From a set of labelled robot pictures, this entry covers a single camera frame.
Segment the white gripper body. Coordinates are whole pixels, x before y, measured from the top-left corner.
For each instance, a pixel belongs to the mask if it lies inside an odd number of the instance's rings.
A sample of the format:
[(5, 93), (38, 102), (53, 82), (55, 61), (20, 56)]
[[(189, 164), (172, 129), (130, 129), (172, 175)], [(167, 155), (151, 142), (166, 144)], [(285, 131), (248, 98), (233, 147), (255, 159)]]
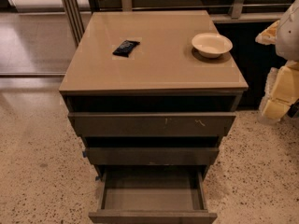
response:
[(299, 99), (299, 62), (287, 61), (279, 68), (271, 97), (286, 105)]

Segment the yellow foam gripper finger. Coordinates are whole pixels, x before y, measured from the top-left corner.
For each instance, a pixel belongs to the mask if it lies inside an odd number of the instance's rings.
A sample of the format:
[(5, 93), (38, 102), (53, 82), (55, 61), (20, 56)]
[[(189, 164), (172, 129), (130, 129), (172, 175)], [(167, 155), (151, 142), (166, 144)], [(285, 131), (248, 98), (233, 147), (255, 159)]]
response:
[(275, 45), (277, 40), (278, 24), (279, 21), (273, 22), (256, 36), (255, 41), (262, 45)]
[(278, 101), (272, 101), (264, 97), (261, 101), (261, 113), (263, 117), (268, 119), (280, 120), (288, 111), (290, 107)]

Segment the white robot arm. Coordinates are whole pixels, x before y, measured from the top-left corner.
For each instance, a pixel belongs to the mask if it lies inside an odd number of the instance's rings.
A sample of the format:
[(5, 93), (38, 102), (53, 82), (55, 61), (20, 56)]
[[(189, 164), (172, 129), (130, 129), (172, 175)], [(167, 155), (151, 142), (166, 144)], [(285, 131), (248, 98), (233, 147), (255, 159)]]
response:
[(295, 0), (281, 19), (259, 33), (255, 41), (274, 45), (276, 55), (286, 60), (279, 69), (271, 68), (259, 106), (263, 122), (276, 123), (285, 115), (299, 117), (299, 0)]

